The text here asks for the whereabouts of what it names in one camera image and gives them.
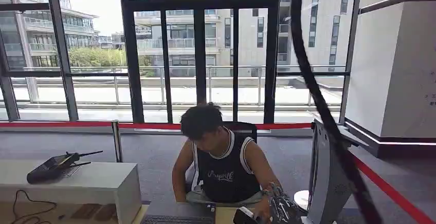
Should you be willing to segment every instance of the red rope barrier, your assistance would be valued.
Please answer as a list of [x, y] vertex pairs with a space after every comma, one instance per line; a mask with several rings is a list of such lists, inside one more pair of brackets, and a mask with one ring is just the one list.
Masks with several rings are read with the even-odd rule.
[[[311, 123], [293, 123], [293, 124], [256, 124], [259, 130], [270, 129], [298, 129], [311, 128]], [[136, 128], [136, 129], [164, 129], [164, 130], [180, 130], [180, 124], [164, 124], [164, 123], [120, 123], [120, 128]]]
[[372, 169], [370, 169], [366, 164], [364, 164], [355, 155], [354, 162], [357, 168], [362, 171], [368, 178], [371, 179], [374, 184], [376, 184], [382, 191], [386, 193], [397, 205], [399, 205], [404, 211], [409, 213], [409, 215], [420, 224], [430, 224], [435, 223], [428, 217], [423, 211], [415, 207], [411, 202], [409, 202], [405, 197], [403, 197], [398, 191], [396, 191], [390, 184], [384, 181], [378, 174], [376, 174]]
[[[77, 121], [77, 122], [0, 122], [0, 127], [105, 127], [111, 126], [110, 121]], [[163, 129], [180, 130], [180, 124], [167, 123], [119, 123], [119, 128], [129, 129]], [[256, 124], [259, 130], [311, 128], [310, 123], [291, 124]]]
[[77, 122], [0, 122], [0, 127], [105, 127], [110, 121], [77, 121]]

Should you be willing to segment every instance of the walkie-talkie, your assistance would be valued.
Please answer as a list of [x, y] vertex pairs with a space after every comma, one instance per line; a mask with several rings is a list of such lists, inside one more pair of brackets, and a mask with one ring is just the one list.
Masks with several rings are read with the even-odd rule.
[[27, 174], [27, 182], [29, 182], [29, 184], [37, 184], [47, 180], [58, 179], [66, 169], [91, 163], [85, 162], [73, 164], [74, 162], [78, 161], [80, 157], [98, 154], [101, 152], [103, 151], [96, 151], [85, 154], [70, 154], [66, 152], [65, 155], [51, 157], [46, 162], [39, 165], [36, 169], [32, 170], [30, 173]]

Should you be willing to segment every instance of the gray machine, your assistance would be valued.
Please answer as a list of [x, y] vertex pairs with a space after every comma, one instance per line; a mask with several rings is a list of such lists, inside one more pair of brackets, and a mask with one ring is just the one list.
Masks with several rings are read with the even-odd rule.
[[[312, 128], [314, 136], [308, 213], [303, 223], [328, 224], [338, 218], [352, 192], [321, 119], [315, 117]], [[368, 146], [345, 127], [339, 125], [338, 128], [346, 147]]]

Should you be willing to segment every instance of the tree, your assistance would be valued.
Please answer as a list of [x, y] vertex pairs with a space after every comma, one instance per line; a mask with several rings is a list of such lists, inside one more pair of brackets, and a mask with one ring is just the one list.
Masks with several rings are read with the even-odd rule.
[[[124, 50], [81, 47], [70, 49], [68, 55], [72, 67], [117, 67], [127, 65]], [[148, 55], [139, 55], [138, 60], [139, 66], [152, 66], [152, 61]], [[155, 76], [153, 69], [141, 69], [140, 74], [145, 77]]]

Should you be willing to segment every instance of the sky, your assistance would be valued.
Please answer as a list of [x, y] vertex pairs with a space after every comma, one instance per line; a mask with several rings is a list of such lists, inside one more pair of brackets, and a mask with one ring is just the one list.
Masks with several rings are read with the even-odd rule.
[[123, 31], [120, 0], [70, 0], [71, 8], [75, 11], [97, 15], [94, 29], [100, 35], [111, 35]]

